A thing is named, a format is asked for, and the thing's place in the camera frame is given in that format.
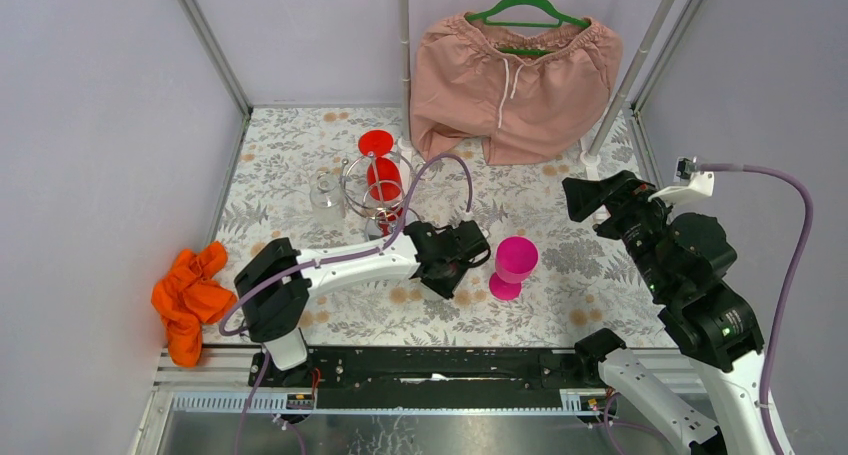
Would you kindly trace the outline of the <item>green clothes hanger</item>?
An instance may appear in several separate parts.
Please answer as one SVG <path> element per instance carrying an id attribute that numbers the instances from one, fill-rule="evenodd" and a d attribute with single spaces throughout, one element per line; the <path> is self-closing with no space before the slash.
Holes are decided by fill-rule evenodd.
<path id="1" fill-rule="evenodd" d="M 521 15 L 527 16 L 530 10 L 538 12 L 535 18 L 507 19 L 503 14 L 510 11 L 521 10 Z M 504 28 L 526 28 L 539 30 L 559 29 L 563 26 L 587 29 L 591 23 L 584 19 L 574 17 L 558 10 L 550 0 L 499 0 L 492 7 L 473 12 L 465 16 L 469 23 L 480 22 L 486 26 Z"/>

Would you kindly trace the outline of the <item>clear wine glass left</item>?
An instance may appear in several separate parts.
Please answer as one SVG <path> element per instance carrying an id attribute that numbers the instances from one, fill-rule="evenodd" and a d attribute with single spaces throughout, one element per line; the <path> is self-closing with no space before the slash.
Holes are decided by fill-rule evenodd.
<path id="1" fill-rule="evenodd" d="M 345 199 L 337 176 L 318 171 L 310 179 L 310 203 L 314 218 L 324 225 L 342 225 Z"/>

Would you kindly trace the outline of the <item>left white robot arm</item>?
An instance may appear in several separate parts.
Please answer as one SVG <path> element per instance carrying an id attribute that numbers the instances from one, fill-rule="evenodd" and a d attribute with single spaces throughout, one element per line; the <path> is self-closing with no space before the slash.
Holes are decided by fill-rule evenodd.
<path id="1" fill-rule="evenodd" d="M 372 282 L 418 280 L 452 299 L 465 274 L 486 263 L 491 246 L 474 221 L 436 227 L 415 221 L 356 245 L 297 250 L 287 238 L 268 243 L 235 277 L 237 307 L 252 342 L 270 354 L 272 373 L 288 386 L 309 376 L 299 321 L 312 297 Z"/>

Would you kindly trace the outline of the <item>floral table mat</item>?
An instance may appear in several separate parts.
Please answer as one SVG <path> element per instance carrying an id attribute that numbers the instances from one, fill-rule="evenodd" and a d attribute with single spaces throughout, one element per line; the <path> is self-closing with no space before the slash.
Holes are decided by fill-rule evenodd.
<path id="1" fill-rule="evenodd" d="M 312 213 L 309 182 L 318 171 L 341 172 L 366 131 L 397 133 L 396 108 L 262 108 L 247 129 L 216 238 L 228 262 L 218 281 L 236 275 L 264 246 L 286 237 L 297 248 L 364 240 L 364 220 L 348 212 L 342 225 Z M 609 328 L 631 347 L 668 348 L 658 307 L 621 244 L 598 238 L 589 223 L 569 220 L 561 182 L 583 176 L 572 147 L 535 165 L 490 166 L 477 140 L 454 148 L 418 185 L 413 210 L 425 221 L 454 224 L 471 206 L 499 244 L 532 240 L 539 262 L 513 301 L 494 298 L 493 271 L 470 271 L 445 300 L 415 280 L 380 281 L 309 299 L 299 324 L 311 344 L 567 347 Z"/>

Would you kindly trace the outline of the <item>orange cloth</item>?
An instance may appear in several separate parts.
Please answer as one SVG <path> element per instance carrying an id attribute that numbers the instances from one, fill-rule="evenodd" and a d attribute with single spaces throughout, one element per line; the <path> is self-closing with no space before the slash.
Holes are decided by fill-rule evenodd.
<path id="1" fill-rule="evenodd" d="M 236 303 L 236 295 L 215 279 L 227 262 L 218 241 L 199 252 L 184 249 L 153 288 L 151 304 L 164 327 L 169 356 L 179 367 L 198 364 L 203 327 L 219 322 Z"/>

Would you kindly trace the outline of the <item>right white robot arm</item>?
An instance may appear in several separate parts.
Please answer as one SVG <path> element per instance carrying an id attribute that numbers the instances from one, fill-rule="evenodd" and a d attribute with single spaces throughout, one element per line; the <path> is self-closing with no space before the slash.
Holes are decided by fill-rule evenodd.
<path id="1" fill-rule="evenodd" d="M 768 355 L 757 317 L 726 282 L 736 251 L 718 220 L 673 216 L 673 207 L 711 196 L 710 171 L 686 172 L 663 189 L 622 171 L 603 180 L 566 178 L 571 220 L 599 210 L 598 236 L 623 243 L 666 333 L 699 376 L 714 413 L 705 416 L 652 374 L 612 331 L 580 340 L 575 377 L 628 400 L 681 454 L 788 454 L 791 443 L 766 382 Z"/>

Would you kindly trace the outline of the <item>red plastic wine glass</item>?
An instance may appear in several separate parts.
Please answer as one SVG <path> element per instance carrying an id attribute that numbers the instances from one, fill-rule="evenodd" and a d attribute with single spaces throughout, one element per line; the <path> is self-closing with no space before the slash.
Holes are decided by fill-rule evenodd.
<path id="1" fill-rule="evenodd" d="M 390 157 L 393 147 L 394 138 L 381 129 L 365 132 L 358 141 L 365 163 L 363 204 L 383 234 L 389 232 L 402 212 L 404 195 L 398 163 Z"/>

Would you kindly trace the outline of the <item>pink plastic wine glass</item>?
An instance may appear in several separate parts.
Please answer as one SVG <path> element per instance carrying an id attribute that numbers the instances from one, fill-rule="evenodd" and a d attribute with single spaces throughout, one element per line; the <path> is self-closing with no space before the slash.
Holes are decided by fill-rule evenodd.
<path id="1" fill-rule="evenodd" d="M 539 262 L 535 243 L 525 237 L 504 239 L 495 253 L 494 273 L 489 279 L 489 290 L 498 300 L 511 301 L 519 297 L 523 283 L 530 277 Z"/>

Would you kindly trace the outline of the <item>pink drawstring shorts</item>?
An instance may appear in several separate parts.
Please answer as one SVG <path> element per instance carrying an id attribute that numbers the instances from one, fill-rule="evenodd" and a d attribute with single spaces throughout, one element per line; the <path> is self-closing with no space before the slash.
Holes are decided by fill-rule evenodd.
<path id="1" fill-rule="evenodd" d="M 615 31 L 589 19 L 525 36 L 465 16 L 433 24 L 416 51 L 410 138 L 423 158 L 472 138 L 489 165 L 547 162 L 603 116 L 623 54 Z"/>

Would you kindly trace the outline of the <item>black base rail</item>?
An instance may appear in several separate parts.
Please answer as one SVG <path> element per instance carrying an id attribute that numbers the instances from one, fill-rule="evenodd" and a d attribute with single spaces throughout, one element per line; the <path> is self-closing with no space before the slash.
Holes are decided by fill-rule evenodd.
<path id="1" fill-rule="evenodd" d="M 625 346 L 609 329 L 571 349 L 315 346 L 287 370 L 255 354 L 248 382 L 303 389 L 320 409 L 567 409 L 563 394 L 605 389 L 598 364 Z"/>

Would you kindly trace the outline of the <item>chrome wire glass rack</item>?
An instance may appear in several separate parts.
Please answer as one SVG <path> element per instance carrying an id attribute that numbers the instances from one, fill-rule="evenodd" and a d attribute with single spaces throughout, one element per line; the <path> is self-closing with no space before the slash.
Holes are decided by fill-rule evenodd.
<path id="1" fill-rule="evenodd" d="M 397 223 L 420 220 L 412 208 L 404 208 L 409 198 L 413 164 L 398 151 L 378 157 L 367 155 L 341 161 L 339 186 L 348 209 L 361 217 L 366 241 L 387 237 Z"/>

